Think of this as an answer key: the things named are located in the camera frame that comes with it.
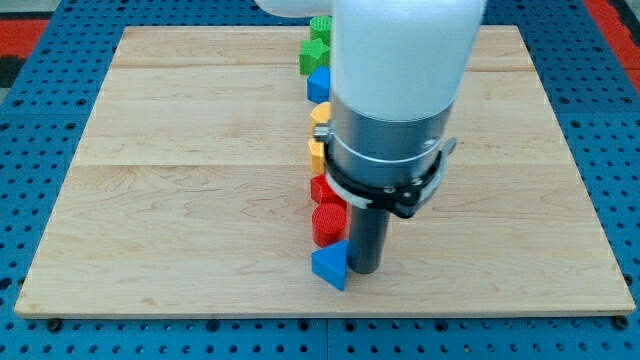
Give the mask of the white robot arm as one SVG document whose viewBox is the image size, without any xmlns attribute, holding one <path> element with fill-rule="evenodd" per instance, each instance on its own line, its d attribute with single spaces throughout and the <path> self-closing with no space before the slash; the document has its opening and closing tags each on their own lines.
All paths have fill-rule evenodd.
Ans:
<svg viewBox="0 0 640 360">
<path fill-rule="evenodd" d="M 326 180 L 351 207 L 348 264 L 377 270 L 389 217 L 432 197 L 456 141 L 447 121 L 485 0 L 257 0 L 280 17 L 329 15 L 330 103 L 313 136 Z"/>
</svg>

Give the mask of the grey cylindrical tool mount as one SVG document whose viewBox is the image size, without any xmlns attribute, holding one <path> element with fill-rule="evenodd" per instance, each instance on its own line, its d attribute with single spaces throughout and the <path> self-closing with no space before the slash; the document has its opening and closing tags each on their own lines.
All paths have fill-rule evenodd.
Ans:
<svg viewBox="0 0 640 360">
<path fill-rule="evenodd" d="M 317 125 L 324 143 L 325 172 L 332 190 L 361 210 L 413 217 L 440 186 L 456 140 L 443 139 L 451 113 L 392 121 L 359 113 L 336 95 L 331 117 Z"/>
</svg>

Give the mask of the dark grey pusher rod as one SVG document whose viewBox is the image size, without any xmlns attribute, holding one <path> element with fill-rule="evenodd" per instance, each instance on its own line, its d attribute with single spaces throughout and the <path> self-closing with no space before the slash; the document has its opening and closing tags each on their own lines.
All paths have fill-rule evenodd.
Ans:
<svg viewBox="0 0 640 360">
<path fill-rule="evenodd" d="M 374 273 L 382 259 L 390 213 L 351 207 L 347 262 L 359 274 Z"/>
</svg>

